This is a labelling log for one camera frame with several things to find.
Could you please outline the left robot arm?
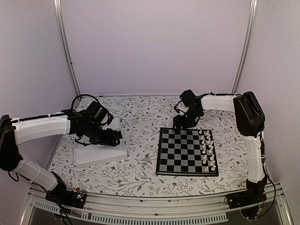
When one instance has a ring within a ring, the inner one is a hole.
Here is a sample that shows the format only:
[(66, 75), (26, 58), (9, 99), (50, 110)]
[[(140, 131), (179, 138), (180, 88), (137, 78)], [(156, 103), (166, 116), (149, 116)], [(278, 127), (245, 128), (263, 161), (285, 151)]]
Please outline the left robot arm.
[(75, 135), (77, 141), (86, 137), (88, 141), (81, 143), (84, 146), (116, 147), (120, 145), (122, 135), (116, 129), (105, 128), (111, 121), (112, 117), (107, 113), (72, 109), (19, 119), (3, 115), (0, 118), (0, 168), (37, 183), (59, 203), (66, 203), (70, 191), (64, 181), (58, 174), (22, 154), (20, 147), (37, 149), (42, 139), (58, 135)]

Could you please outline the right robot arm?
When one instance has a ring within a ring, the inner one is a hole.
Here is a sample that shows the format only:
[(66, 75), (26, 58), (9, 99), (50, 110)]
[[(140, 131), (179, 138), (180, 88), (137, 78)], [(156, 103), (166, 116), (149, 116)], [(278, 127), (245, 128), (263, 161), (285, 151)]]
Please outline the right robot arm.
[(173, 118), (176, 129), (193, 128), (207, 110), (232, 112), (236, 126), (243, 136), (247, 148), (247, 185), (264, 185), (267, 180), (264, 171), (264, 123), (265, 115), (253, 92), (243, 94), (205, 93), (197, 96), (192, 90), (180, 95), (180, 102), (187, 108), (183, 114)]

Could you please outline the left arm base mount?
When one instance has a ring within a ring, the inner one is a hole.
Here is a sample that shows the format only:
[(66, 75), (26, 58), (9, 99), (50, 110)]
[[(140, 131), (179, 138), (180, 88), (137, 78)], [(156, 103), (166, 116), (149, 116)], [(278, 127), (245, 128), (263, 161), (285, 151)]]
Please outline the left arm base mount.
[(87, 192), (76, 188), (68, 190), (65, 188), (55, 188), (48, 191), (45, 199), (59, 205), (70, 206), (74, 208), (83, 209), (86, 202)]

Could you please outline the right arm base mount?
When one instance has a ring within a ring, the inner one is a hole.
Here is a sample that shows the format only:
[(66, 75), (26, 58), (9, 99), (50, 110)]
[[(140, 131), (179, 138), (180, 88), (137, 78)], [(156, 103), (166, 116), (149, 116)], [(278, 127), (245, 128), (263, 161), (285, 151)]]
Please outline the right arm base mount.
[(227, 194), (224, 203), (229, 206), (229, 209), (240, 208), (245, 219), (254, 220), (260, 216), (266, 200), (267, 196), (264, 192), (251, 196), (247, 191), (241, 191)]

